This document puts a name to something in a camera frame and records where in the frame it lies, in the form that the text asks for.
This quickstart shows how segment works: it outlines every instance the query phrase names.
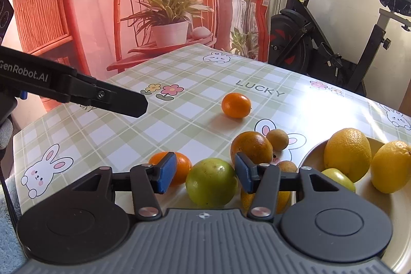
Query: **white plate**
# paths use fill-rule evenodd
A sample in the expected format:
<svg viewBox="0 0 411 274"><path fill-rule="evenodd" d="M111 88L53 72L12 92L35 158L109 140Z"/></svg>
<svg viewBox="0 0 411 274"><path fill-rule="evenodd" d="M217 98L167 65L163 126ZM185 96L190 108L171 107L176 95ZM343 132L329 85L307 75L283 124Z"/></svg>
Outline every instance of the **white plate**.
<svg viewBox="0 0 411 274"><path fill-rule="evenodd" d="M374 156L383 143L368 138ZM314 147L301 162L301 166L311 166L324 170L324 148L327 141ZM408 274L411 270L411 182L393 194L383 194L371 183L369 172L355 183L356 193L380 207L391 219L394 227L393 237L382 260L398 274Z"/></svg>

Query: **flower print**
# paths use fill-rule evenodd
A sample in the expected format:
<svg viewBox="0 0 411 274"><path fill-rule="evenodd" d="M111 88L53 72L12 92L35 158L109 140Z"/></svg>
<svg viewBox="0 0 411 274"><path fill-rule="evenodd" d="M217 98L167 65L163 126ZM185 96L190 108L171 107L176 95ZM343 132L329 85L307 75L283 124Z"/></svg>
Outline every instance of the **flower print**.
<svg viewBox="0 0 411 274"><path fill-rule="evenodd" d="M158 90L161 90L161 85L160 84L150 84L148 87L145 88L145 90L148 92L156 92Z"/></svg>
<svg viewBox="0 0 411 274"><path fill-rule="evenodd" d="M312 87L316 87L319 90L325 90L326 88L328 88L328 86L324 85L322 82L315 82L315 81L311 80L310 83L311 83Z"/></svg>
<svg viewBox="0 0 411 274"><path fill-rule="evenodd" d="M335 94L339 94L339 95L342 96L342 91L341 90L338 90L335 87L329 87L328 89L331 90L331 92L333 92Z"/></svg>
<svg viewBox="0 0 411 274"><path fill-rule="evenodd" d="M184 89L177 84L170 85L170 86L163 86L163 90L160 92L161 94L168 94L170 96L177 95L178 92L183 91Z"/></svg>

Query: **small brown fruit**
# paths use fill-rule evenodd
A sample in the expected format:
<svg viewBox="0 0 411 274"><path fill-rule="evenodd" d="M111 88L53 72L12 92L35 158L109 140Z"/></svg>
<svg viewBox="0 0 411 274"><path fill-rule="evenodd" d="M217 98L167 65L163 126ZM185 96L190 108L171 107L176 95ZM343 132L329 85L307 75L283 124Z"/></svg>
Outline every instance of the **small brown fruit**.
<svg viewBox="0 0 411 274"><path fill-rule="evenodd" d="M289 161L289 160L283 160L282 162L279 162L277 166L282 172L291 172L291 173L297 172L297 167L292 161Z"/></svg>
<svg viewBox="0 0 411 274"><path fill-rule="evenodd" d="M270 130L267 133L266 138L270 141L274 151L284 150L289 143L287 133L281 129Z"/></svg>

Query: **wooden shelf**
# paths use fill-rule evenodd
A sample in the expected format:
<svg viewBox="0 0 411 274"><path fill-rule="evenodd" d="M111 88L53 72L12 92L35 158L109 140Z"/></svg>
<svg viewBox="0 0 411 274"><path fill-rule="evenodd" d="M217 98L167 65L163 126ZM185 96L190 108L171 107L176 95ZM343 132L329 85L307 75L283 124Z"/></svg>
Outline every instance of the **wooden shelf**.
<svg viewBox="0 0 411 274"><path fill-rule="evenodd" d="M67 37L64 37L63 39L50 43L49 45L46 45L46 47L43 47L31 54L34 56L40 56L41 54L44 54L45 52L48 52L54 48L60 47L61 45L64 45L65 43L70 42L70 41L73 41L73 37L67 36Z"/></svg>

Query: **white flower pot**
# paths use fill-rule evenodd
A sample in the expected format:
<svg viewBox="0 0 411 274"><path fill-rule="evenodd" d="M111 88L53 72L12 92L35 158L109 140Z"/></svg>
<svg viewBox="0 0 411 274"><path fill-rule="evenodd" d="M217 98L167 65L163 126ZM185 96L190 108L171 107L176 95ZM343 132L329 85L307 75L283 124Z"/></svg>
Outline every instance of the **white flower pot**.
<svg viewBox="0 0 411 274"><path fill-rule="evenodd" d="M188 22L151 27L157 47L182 45L187 41Z"/></svg>

